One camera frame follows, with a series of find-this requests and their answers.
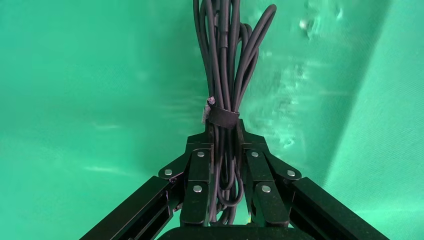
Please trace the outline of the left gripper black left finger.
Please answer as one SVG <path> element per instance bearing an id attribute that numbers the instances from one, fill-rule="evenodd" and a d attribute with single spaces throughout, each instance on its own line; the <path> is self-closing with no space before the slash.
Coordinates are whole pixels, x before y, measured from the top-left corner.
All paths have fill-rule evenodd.
<path id="1" fill-rule="evenodd" d="M 209 222 L 214 130 L 187 138 L 185 152 L 163 167 L 82 236 L 83 240 L 153 240 L 181 210 L 181 225 Z"/>

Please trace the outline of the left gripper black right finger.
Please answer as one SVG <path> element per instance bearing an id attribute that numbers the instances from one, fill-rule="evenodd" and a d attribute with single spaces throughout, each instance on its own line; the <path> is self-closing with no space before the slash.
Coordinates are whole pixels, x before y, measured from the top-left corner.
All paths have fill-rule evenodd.
<path id="1" fill-rule="evenodd" d="M 263 136 L 236 125 L 251 220 L 274 240 L 384 240 L 386 236 L 295 167 Z"/>

